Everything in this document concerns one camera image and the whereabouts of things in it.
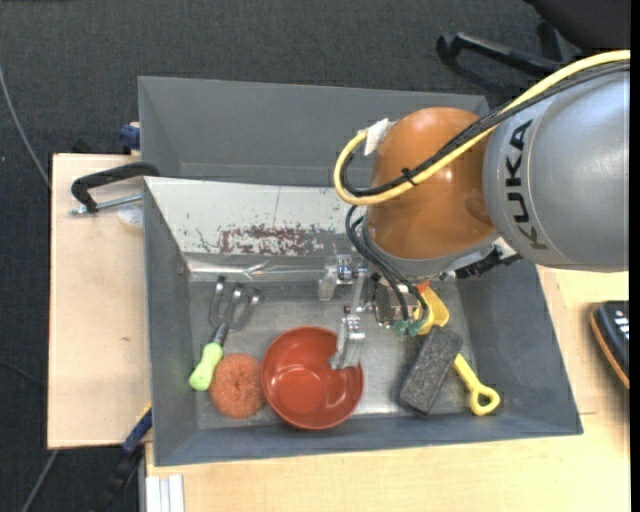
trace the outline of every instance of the green handle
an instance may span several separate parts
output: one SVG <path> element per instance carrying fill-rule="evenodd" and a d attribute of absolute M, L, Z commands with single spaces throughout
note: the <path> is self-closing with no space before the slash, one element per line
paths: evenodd
<path fill-rule="evenodd" d="M 189 377 L 189 385 L 196 391 L 206 391 L 213 380 L 213 372 L 222 359 L 222 345 L 209 343 L 202 350 L 202 358 Z"/>

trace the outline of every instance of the metal bracket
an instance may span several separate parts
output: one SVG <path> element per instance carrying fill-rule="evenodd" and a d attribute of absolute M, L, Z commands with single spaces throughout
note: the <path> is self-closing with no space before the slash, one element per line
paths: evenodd
<path fill-rule="evenodd" d="M 357 269 L 352 270 L 351 256 L 338 255 L 336 260 L 327 263 L 324 276 L 318 280 L 318 298 L 322 301 L 330 300 L 338 285 L 353 284 L 358 275 Z"/>
<path fill-rule="evenodd" d="M 365 268 L 350 270 L 351 276 L 356 279 L 351 293 L 351 305 L 345 306 L 346 316 L 340 321 L 336 353 L 329 359 L 329 365 L 334 370 L 360 364 L 360 352 L 366 338 L 365 332 L 360 327 L 360 298 L 364 288 L 364 282 L 368 278 Z"/>

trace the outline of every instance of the black chair leg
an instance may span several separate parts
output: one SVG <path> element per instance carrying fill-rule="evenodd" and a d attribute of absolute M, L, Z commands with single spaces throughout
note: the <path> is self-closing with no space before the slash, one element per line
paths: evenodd
<path fill-rule="evenodd" d="M 563 65 L 562 62 L 520 52 L 463 32 L 442 34 L 438 38 L 436 49 L 443 62 L 452 62 L 461 50 L 466 49 L 534 75 L 553 73 Z"/>
<path fill-rule="evenodd" d="M 537 27 L 536 33 L 540 40 L 542 56 L 552 59 L 561 64 L 568 64 L 577 57 L 582 56 L 582 52 L 563 38 L 553 26 L 542 20 Z"/>

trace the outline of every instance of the gray sponge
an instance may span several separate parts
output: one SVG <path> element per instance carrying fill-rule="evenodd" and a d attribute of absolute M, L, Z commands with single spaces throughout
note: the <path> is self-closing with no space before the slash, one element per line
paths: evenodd
<path fill-rule="evenodd" d="M 398 402 L 428 414 L 462 343 L 462 337 L 450 330 L 432 327 L 400 388 Z"/>

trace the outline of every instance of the metal clamp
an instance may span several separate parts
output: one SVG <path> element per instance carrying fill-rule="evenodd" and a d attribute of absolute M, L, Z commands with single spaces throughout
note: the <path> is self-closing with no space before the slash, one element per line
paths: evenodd
<path fill-rule="evenodd" d="M 133 162 L 121 167 L 107 169 L 106 171 L 100 171 L 78 178 L 71 185 L 71 193 L 82 203 L 83 206 L 74 208 L 69 213 L 71 215 L 78 215 L 80 213 L 97 213 L 99 210 L 103 210 L 105 208 L 119 206 L 121 204 L 131 203 L 141 199 L 142 195 L 136 194 L 98 204 L 89 194 L 89 189 L 128 180 L 129 178 L 134 178 L 136 176 L 160 176 L 160 171 L 155 165 L 148 162 Z"/>
<path fill-rule="evenodd" d="M 324 276 L 318 280 L 318 298 L 322 301 L 330 300 L 338 285 L 353 284 L 358 278 L 359 267 L 351 256 L 338 255 L 336 260 L 327 263 Z"/>

